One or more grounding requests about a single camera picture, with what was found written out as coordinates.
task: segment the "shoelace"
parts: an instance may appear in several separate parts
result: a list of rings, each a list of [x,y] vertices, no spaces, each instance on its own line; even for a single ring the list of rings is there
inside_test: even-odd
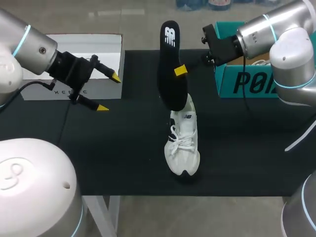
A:
[[[302,136],[299,137],[295,142],[293,142],[290,146],[285,148],[285,151],[288,152],[291,150],[293,147],[295,147],[297,144],[299,144],[310,132],[311,130],[316,126],[316,120],[312,123],[312,125],[304,132]]]
[[[176,129],[175,125],[172,125],[170,128],[172,135],[175,136],[175,139],[169,136],[169,138],[173,141],[169,146],[169,149],[172,150],[171,155],[174,155],[174,153],[177,151],[178,148],[193,150],[195,148],[194,146],[192,146],[194,142],[193,141],[189,142],[189,141],[190,139],[194,137],[197,130],[195,130],[192,135],[178,136],[178,134],[175,132],[175,129]]]
[[[254,62],[252,65],[270,65],[270,60],[258,60]]]

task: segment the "black bracket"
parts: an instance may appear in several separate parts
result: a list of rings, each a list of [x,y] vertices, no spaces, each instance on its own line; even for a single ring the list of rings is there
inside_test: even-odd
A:
[[[100,63],[96,55],[92,55],[90,60],[86,60],[85,58],[77,58],[69,52],[61,53],[59,51],[47,72],[51,77],[72,89],[69,99],[73,104],[83,104],[94,110],[96,104],[80,95],[84,84],[88,82],[94,69],[102,72],[110,79],[115,73],[113,69]]]
[[[207,43],[209,47],[209,53],[204,55],[203,59],[207,66],[211,63],[215,66],[221,66],[243,55],[236,35],[219,39],[212,24],[204,27],[203,31],[205,37],[201,41],[203,44]]]

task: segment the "white shoe box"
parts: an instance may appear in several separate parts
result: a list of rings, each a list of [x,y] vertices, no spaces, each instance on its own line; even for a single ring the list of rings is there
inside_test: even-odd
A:
[[[60,52],[68,51],[76,57],[90,59],[95,54],[101,63],[115,70],[122,83],[115,83],[105,75],[94,69],[90,80],[83,87],[81,94],[89,99],[120,99],[123,84],[124,51],[122,49],[122,36],[112,34],[67,34],[48,35],[58,43]],[[53,78],[44,72],[35,75],[23,69],[24,84],[40,80],[50,83]],[[70,87],[57,82],[53,91],[41,85],[30,85],[22,91],[25,100],[68,100]]]

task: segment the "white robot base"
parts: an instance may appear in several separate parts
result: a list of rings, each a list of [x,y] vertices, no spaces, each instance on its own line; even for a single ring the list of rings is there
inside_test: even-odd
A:
[[[0,237],[84,237],[86,210],[75,169],[37,139],[0,142]]]

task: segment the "black tabletop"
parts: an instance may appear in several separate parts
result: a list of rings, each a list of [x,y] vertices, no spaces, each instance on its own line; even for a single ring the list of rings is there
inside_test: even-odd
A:
[[[182,50],[182,62],[202,52]],[[248,99],[252,117],[242,99],[220,99],[212,68],[200,67],[188,77],[200,167],[191,181],[177,179],[163,152],[170,111],[159,98],[157,65],[158,51],[127,51],[122,99],[99,101],[109,112],[19,98],[0,116],[0,138],[58,145],[83,195],[289,196],[316,168],[316,131],[284,152],[308,127],[301,124],[312,108]]]

